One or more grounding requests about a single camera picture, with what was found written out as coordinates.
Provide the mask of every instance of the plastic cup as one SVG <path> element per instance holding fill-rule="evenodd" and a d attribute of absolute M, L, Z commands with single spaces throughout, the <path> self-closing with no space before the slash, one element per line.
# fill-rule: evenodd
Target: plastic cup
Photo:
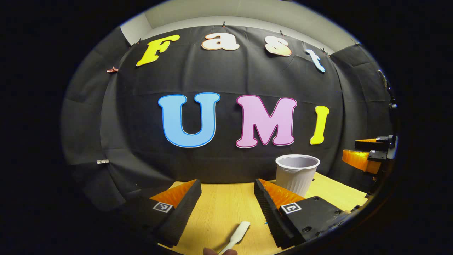
<path fill-rule="evenodd" d="M 307 155 L 283 155 L 276 158 L 275 184 L 299 196 L 305 196 L 320 160 Z"/>

